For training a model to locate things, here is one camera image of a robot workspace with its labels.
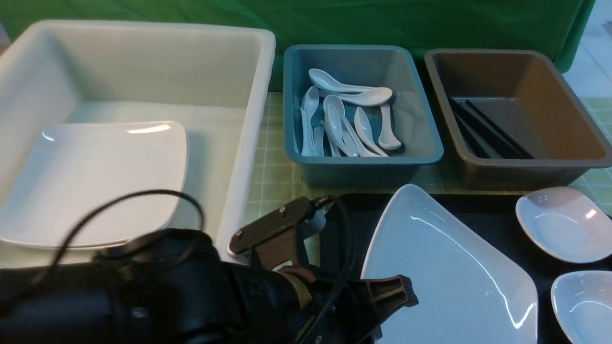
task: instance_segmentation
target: green cloth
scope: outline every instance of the green cloth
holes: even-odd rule
[[[595,0],[0,0],[15,38],[43,19],[207,23],[276,35],[271,91],[282,90],[283,52],[295,44],[389,44],[417,61],[432,48],[537,50],[572,64]]]

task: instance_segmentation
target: black cable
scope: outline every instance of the black cable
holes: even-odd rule
[[[200,223],[200,225],[198,226],[198,229],[200,231],[202,231],[202,232],[204,231],[204,224],[205,224],[204,210],[202,209],[202,206],[200,206],[198,201],[195,198],[191,197],[190,195],[188,195],[186,193],[183,193],[183,192],[180,192],[180,191],[166,190],[166,189],[145,190],[145,191],[129,193],[127,195],[124,195],[124,196],[121,196],[119,198],[116,198],[116,199],[114,199],[112,201],[109,201],[109,202],[107,202],[107,203],[105,203],[105,204],[95,208],[90,213],[85,215],[69,231],[68,235],[64,239],[64,242],[62,243],[60,248],[56,251],[55,256],[51,260],[51,264],[49,266],[47,266],[46,269],[44,269],[41,272],[39,272],[24,288],[22,288],[19,292],[17,292],[17,294],[14,295],[14,297],[12,297],[12,298],[23,297],[24,295],[32,292],[32,290],[34,290],[44,280],[46,280],[47,277],[53,271],[55,271],[55,269],[59,265],[59,262],[64,257],[66,251],[68,250],[68,247],[69,247],[70,243],[74,240],[74,238],[77,236],[77,234],[85,227],[85,225],[87,223],[89,223],[95,216],[99,215],[101,212],[107,210],[108,208],[114,206],[115,204],[117,204],[119,202],[122,202],[122,201],[125,201],[125,200],[127,200],[129,198],[136,198],[136,197],[148,196],[148,195],[171,195],[171,196],[176,196],[176,197],[182,198],[185,201],[188,201],[198,211],[198,217],[199,217],[199,223]],[[179,258],[177,258],[177,260],[175,260],[168,267],[165,267],[164,270],[165,269],[171,269],[172,267],[175,267],[178,264],[181,264],[183,261],[185,261],[193,253],[193,251],[195,250],[195,248],[197,246],[197,243],[198,243],[198,241],[194,240],[192,242],[191,246],[187,250],[185,250],[185,252]]]
[[[327,196],[315,198],[310,202],[317,211],[333,201],[334,197]],[[308,325],[308,323],[318,314],[317,310],[323,305],[322,301],[323,300],[316,297],[302,308],[302,310],[283,328],[283,333],[278,336],[277,343],[295,343],[297,337],[303,332],[306,325]]]
[[[329,310],[332,308],[332,306],[334,305],[334,303],[340,296],[340,293],[342,292],[342,289],[347,283],[349,279],[349,275],[355,263],[356,249],[355,249],[355,240],[353,239],[353,228],[351,227],[348,209],[346,208],[346,205],[344,204],[344,202],[342,200],[339,200],[337,197],[330,195],[324,198],[318,198],[314,200],[313,203],[315,204],[315,207],[317,207],[318,209],[321,209],[323,206],[325,206],[328,203],[331,203],[332,201],[335,201],[338,208],[340,208],[340,212],[342,213],[343,228],[346,232],[345,238],[346,238],[347,251],[346,251],[345,264],[342,267],[342,270],[340,271],[340,273],[338,274],[338,278],[336,279],[332,289],[328,292],[325,300],[323,300],[323,305],[319,309],[319,312],[315,316],[307,316],[307,317],[304,316],[300,318],[300,320],[305,318],[306,321],[309,321],[312,318],[312,321],[306,325],[308,326],[308,328],[306,328],[304,334],[301,337],[299,338],[297,337],[299,336],[299,332],[296,335],[295,338],[296,338],[297,344],[306,344],[312,341],[312,337],[315,333],[315,329],[317,328],[321,320],[327,315]]]

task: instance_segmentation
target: small white dish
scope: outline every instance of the small white dish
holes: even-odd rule
[[[612,272],[559,276],[550,290],[554,315],[572,344],[612,342]]]
[[[389,201],[361,277],[398,274],[412,280],[419,304],[389,317],[378,343],[537,342],[528,274],[415,185]]]
[[[531,240],[549,255],[591,263],[612,255],[612,221],[581,192],[552,187],[521,197],[517,218]]]
[[[187,134],[177,122],[61,124],[34,142],[2,209],[0,239],[56,248],[94,208],[147,189],[180,191]],[[178,199],[152,195],[119,203],[74,238],[73,249],[117,245],[164,227]]]

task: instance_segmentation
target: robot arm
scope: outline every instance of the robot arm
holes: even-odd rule
[[[388,316],[418,303],[411,281],[338,287],[309,265],[303,240],[319,205],[299,198],[238,231],[229,249],[247,265],[222,262],[201,231],[166,229],[86,264],[0,270],[0,343],[371,343]]]

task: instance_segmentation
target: table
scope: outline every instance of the table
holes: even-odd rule
[[[609,141],[612,141],[612,98],[581,99]],[[445,158],[425,166],[411,183],[428,193],[450,194],[522,194],[524,192],[487,192],[466,190],[459,185],[452,165]],[[608,214],[612,213],[612,168],[591,170],[576,180],[571,187],[580,190]],[[345,193],[393,193],[394,189],[312,189],[302,182],[299,167],[289,160],[283,145],[283,94],[269,93],[259,131],[255,165],[251,176],[244,223],[300,196],[314,198]],[[314,236],[305,241],[312,264],[319,263],[319,241]]]

